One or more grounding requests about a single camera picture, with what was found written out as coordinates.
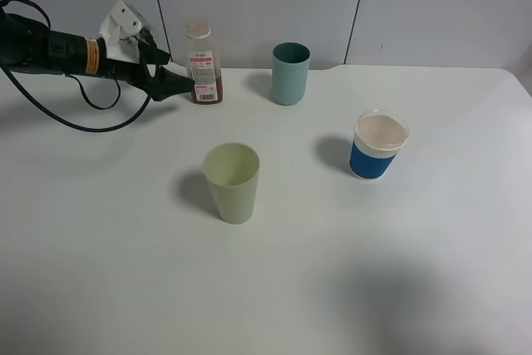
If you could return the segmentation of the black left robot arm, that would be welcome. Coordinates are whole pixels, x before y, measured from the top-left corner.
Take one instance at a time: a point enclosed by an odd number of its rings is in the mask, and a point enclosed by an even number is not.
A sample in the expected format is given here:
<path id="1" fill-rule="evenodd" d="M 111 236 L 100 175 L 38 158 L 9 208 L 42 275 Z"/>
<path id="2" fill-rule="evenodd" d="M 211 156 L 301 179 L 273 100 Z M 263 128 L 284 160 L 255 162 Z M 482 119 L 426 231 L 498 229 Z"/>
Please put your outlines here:
<path id="1" fill-rule="evenodd" d="M 111 11 L 98 38 L 53 31 L 45 23 L 1 12 L 1 62 L 27 74 L 93 76 L 125 81 L 155 101 L 191 92 L 195 82 L 165 66 L 150 26 L 123 2 Z"/>

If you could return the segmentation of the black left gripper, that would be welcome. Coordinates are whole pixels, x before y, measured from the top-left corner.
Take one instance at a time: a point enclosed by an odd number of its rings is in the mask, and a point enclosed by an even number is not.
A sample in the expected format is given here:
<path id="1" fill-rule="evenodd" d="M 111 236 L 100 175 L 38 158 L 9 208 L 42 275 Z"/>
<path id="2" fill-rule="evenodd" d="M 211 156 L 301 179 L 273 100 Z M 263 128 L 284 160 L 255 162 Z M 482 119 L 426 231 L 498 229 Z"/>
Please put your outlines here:
<path id="1" fill-rule="evenodd" d="M 195 81 L 188 76 L 186 68 L 168 64 L 170 54 L 158 48 L 151 34 L 142 37 L 138 43 L 138 64 L 108 59 L 104 40 L 87 38 L 85 75 L 125 81 L 146 91 L 154 101 L 190 93 Z"/>

